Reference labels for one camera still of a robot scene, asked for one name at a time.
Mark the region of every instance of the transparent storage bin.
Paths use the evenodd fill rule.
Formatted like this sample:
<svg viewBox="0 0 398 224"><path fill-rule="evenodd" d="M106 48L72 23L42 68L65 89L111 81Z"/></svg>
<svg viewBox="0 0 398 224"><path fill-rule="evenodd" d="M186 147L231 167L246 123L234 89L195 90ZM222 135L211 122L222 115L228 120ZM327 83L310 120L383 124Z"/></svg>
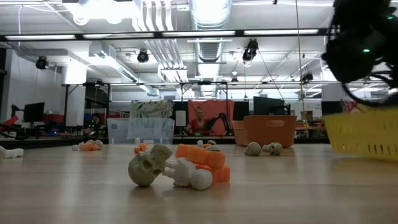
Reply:
<svg viewBox="0 0 398 224"><path fill-rule="evenodd" d="M154 144L173 144L175 121L170 118L108 118L109 144L133 145L153 141Z"/></svg>

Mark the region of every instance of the yellow plastic crate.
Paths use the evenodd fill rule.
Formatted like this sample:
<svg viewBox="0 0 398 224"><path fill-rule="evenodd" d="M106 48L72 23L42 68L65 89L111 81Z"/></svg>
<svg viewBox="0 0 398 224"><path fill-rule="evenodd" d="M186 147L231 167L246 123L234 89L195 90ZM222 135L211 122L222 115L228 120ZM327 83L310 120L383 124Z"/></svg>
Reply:
<svg viewBox="0 0 398 224"><path fill-rule="evenodd" d="M398 109L325 117L337 153L398 161Z"/></svg>

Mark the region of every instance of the ceiling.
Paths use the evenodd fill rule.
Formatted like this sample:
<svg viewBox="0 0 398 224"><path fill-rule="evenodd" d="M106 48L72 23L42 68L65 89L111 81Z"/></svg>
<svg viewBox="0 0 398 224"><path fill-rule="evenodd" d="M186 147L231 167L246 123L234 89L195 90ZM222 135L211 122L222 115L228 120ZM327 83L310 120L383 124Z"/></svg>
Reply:
<svg viewBox="0 0 398 224"><path fill-rule="evenodd" d="M73 23L73 15L69 12L48 12L51 9L45 5L34 5L40 11L29 7L2 5L10 2L0 0L0 34L18 34L19 19L21 34L54 34L54 33L99 33L99 32L134 32L131 19L124 19L121 23L112 25L104 19L92 19L85 26L77 26ZM294 1L279 1L276 6L267 1L233 1L229 29L296 29L297 13ZM172 1L172 21L175 30L190 30L190 12L180 10L187 7L186 0ZM317 4L317 6L299 6L299 28L328 27L333 8L320 7L322 4L332 3L331 0L299 0L299 4ZM61 4L53 4L55 10L65 10ZM248 43L248 38L232 38L232 42L224 44L223 57L225 64L220 66L218 80L230 80L232 72L236 71L238 80L258 82L268 81L268 71L275 75L277 81L299 80L299 68L308 64L306 71L313 72L315 79L320 79L320 56L325 49L324 37L301 37L300 45L297 37L261 37L257 38L259 51L262 58L257 55L252 66L245 68L240 53ZM195 49L193 44L187 43L187 39L177 39L178 48L183 58L184 65L188 69L188 78L194 80L197 76L197 68L194 64ZM88 76L91 78L117 78L120 74L109 66L96 61L95 57L89 57L87 47L91 42L30 42L26 46L32 49L67 49L77 55L81 55L89 63L92 69ZM151 58L147 63L138 63L136 60L139 49L145 49L143 40L115 40L102 41L102 46L112 45L118 52L118 59L134 72L144 82L159 82L157 76L157 62Z"/></svg>

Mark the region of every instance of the orange bin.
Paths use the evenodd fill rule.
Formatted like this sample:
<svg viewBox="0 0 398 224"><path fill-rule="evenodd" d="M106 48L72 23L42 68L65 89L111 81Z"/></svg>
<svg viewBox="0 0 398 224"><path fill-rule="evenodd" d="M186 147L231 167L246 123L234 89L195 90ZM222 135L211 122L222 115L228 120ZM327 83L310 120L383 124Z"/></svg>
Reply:
<svg viewBox="0 0 398 224"><path fill-rule="evenodd" d="M283 147L294 143L296 116L245 116L244 121L234 121L236 144L247 146L257 142L260 146L279 142Z"/></svg>

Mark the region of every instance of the white column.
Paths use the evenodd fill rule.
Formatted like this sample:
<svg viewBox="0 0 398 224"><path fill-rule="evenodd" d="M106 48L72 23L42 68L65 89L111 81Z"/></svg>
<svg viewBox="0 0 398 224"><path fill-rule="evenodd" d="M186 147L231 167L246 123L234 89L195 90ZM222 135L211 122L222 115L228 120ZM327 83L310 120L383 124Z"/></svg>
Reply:
<svg viewBox="0 0 398 224"><path fill-rule="evenodd" d="M82 63L72 60L62 70L64 84L82 84L86 82L87 69ZM86 87L75 88L68 96L67 126L82 126L85 115Z"/></svg>

